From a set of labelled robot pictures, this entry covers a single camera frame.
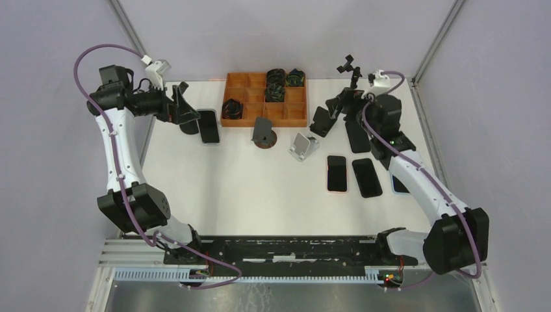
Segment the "white table surface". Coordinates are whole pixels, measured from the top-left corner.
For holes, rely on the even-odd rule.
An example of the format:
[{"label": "white table surface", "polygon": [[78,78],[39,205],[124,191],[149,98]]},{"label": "white table surface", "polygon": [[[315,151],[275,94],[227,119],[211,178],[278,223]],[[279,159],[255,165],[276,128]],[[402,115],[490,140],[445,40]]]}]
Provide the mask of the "white table surface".
[{"label": "white table surface", "polygon": [[[325,101],[349,83],[347,79],[308,81],[308,125],[317,106],[325,108]],[[216,109],[219,115],[225,81],[189,85],[188,103],[195,109]],[[360,89],[367,86],[365,79],[360,80]],[[407,84],[393,95],[402,101],[402,131],[432,167]],[[382,164],[371,153],[352,153],[339,119],[327,137],[315,135],[320,147],[304,162],[298,162],[288,149],[296,133],[309,134],[308,128],[274,128],[277,144],[260,149],[251,141],[253,128],[220,126],[220,145],[204,146],[200,135],[186,135],[176,125],[155,122],[144,174],[150,185],[166,195],[172,214],[200,235],[373,235],[398,226],[429,231],[429,222],[413,197],[393,193]],[[346,194],[326,190],[328,155],[347,159]],[[374,161],[382,196],[361,197],[352,161],[362,158]]]}]

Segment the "smartphone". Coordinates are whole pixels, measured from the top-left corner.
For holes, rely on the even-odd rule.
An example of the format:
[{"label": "smartphone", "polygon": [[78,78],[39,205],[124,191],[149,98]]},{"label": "smartphone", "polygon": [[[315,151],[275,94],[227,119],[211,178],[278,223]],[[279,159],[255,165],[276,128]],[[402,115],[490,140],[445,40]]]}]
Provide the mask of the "smartphone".
[{"label": "smartphone", "polygon": [[346,127],[346,134],[348,134],[348,142],[350,143],[350,149],[352,153],[367,153],[371,151],[369,146],[369,137],[364,129],[357,122],[351,122],[347,120],[344,123]]},{"label": "smartphone", "polygon": [[381,183],[371,159],[357,159],[352,162],[352,168],[363,198],[377,197],[383,194]]},{"label": "smartphone", "polygon": [[327,156],[327,191],[348,192],[346,158],[343,156]]},{"label": "smartphone", "polygon": [[397,177],[393,176],[392,174],[391,174],[391,177],[392,177],[392,190],[395,193],[409,194],[409,190],[407,189],[407,187],[405,187],[405,185],[400,180],[398,180]]},{"label": "smartphone", "polygon": [[220,133],[218,132],[218,120],[214,109],[198,109],[201,118],[197,120],[199,133],[204,144],[219,144]]}]

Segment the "white wall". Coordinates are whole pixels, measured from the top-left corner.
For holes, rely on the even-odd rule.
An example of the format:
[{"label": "white wall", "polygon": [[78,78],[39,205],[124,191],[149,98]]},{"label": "white wall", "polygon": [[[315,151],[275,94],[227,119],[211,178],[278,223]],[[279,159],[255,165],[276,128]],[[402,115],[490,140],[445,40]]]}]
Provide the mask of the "white wall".
[{"label": "white wall", "polygon": [[275,67],[346,78],[419,67],[454,0],[121,0],[147,52],[170,61],[169,79],[226,78]]},{"label": "white wall", "polygon": [[549,311],[551,2],[467,1],[420,83],[452,190],[490,216],[503,311]]},{"label": "white wall", "polygon": [[[0,311],[82,311],[115,228],[96,205],[106,162],[73,63],[94,44],[129,42],[105,0],[4,0],[0,39]],[[81,66],[84,87],[111,64],[141,68],[97,51]],[[136,126],[141,146],[147,120]]]}]

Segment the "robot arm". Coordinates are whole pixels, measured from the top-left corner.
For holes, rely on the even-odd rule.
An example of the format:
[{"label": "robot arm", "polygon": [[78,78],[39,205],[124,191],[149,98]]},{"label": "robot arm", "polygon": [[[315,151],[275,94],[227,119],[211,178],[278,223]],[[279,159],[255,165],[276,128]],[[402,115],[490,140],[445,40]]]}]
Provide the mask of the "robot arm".
[{"label": "robot arm", "polygon": [[[104,110],[112,124],[112,132],[109,132],[104,117],[88,102],[88,110],[96,116],[101,131],[108,170],[107,194],[99,197],[97,204],[100,211],[124,233],[134,232],[135,228],[126,213],[122,198],[119,182],[123,179],[131,209],[146,235],[159,232],[185,245],[199,245],[199,237],[193,228],[170,214],[165,195],[147,184],[136,148],[135,116],[154,115],[160,121],[177,125],[199,118],[199,114],[183,98],[188,86],[186,83],[173,86],[172,99],[166,97],[162,73],[168,68],[170,65],[166,61],[152,62],[146,68],[146,74],[151,81],[149,90],[139,93],[134,93],[133,84],[128,77],[132,71],[115,65],[99,70],[103,84],[90,97]],[[116,143],[118,164],[114,161],[112,139]],[[116,174],[117,165],[120,175]],[[166,246],[171,249],[179,248],[170,242],[166,242]]]},{"label": "robot arm", "polygon": [[[368,135],[374,157],[407,187],[427,216],[431,231],[419,233],[403,227],[390,229],[378,235],[379,243],[387,253],[417,258],[419,262],[427,263],[435,273],[444,274],[476,262],[468,239],[469,231],[480,261],[485,260],[488,215],[482,208],[468,208],[424,166],[415,145],[400,131],[401,113],[402,102],[394,96],[382,94],[360,112],[358,120],[366,120],[370,125]],[[388,142],[394,151],[380,139]],[[458,213],[464,217],[468,229],[463,226]]]}]

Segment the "black bracket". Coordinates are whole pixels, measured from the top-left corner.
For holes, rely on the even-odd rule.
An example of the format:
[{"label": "black bracket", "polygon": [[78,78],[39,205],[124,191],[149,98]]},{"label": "black bracket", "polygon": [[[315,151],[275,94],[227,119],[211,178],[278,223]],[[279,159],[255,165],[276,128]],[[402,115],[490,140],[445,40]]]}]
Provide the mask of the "black bracket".
[{"label": "black bracket", "polygon": [[352,66],[354,58],[351,55],[346,56],[346,63],[343,66],[337,67],[339,73],[352,72],[352,78],[350,79],[350,88],[356,89],[358,87],[358,80],[363,77],[360,67]]}]

